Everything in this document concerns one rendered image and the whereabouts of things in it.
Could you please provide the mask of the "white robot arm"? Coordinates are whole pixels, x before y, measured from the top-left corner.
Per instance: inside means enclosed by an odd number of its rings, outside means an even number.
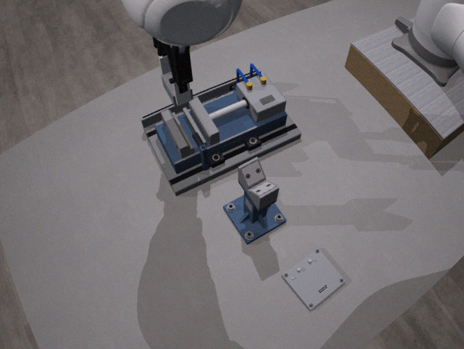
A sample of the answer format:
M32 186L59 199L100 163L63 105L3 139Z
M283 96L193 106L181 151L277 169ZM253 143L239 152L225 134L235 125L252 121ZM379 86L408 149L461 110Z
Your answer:
M131 20L170 46L191 46L224 33L242 0L121 0ZM404 33L392 47L441 87L460 68L464 74L464 0L421 0L414 23L398 17Z

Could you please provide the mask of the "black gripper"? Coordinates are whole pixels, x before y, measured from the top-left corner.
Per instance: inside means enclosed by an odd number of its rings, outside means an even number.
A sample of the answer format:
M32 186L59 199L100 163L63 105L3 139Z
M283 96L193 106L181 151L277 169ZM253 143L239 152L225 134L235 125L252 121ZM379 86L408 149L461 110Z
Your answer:
M190 82L193 81L193 77L190 46L170 46L154 37L153 42L158 50L162 75L172 72L173 78L169 81L174 87L177 106L191 101Z

